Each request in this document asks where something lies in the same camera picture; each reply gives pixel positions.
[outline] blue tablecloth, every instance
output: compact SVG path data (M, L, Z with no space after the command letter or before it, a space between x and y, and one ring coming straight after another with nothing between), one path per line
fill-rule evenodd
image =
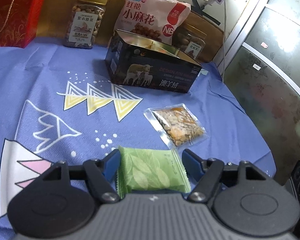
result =
M215 65L204 65L208 74L202 71L189 93L179 94L111 84L106 52L66 48L52 38L0 48L0 239L13 235L8 202L51 163L82 164L118 145L167 149L143 116L149 107L186 104L209 134L191 147L200 157L249 160L270 176L276 172L268 146Z

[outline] green wrapper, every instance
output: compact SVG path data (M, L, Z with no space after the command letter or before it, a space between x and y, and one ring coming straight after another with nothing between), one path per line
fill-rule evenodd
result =
M175 149L149 150L119 147L121 165L117 172L120 198L133 190L171 189L190 192L185 168Z

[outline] ribbed gray surface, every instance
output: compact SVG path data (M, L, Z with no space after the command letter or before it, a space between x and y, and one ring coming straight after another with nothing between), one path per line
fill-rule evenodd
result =
M57 240L244 240L249 238L220 225L203 204L181 194L128 194L123 201L103 205L81 230ZM268 240L296 239L285 234ZM14 240L34 240L17 235Z

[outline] black box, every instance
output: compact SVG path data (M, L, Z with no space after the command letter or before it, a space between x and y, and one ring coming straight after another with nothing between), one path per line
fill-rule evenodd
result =
M105 62L111 82L187 93L201 70L194 59L173 46L116 30Z

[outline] round black cover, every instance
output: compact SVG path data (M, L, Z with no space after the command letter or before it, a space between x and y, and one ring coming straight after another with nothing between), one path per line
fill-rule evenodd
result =
M221 192L213 209L229 228L249 236L274 236L298 221L295 198L271 179L245 180Z
M8 219L14 230L34 238L64 236L83 227L95 210L93 198L69 186L26 188L8 205Z

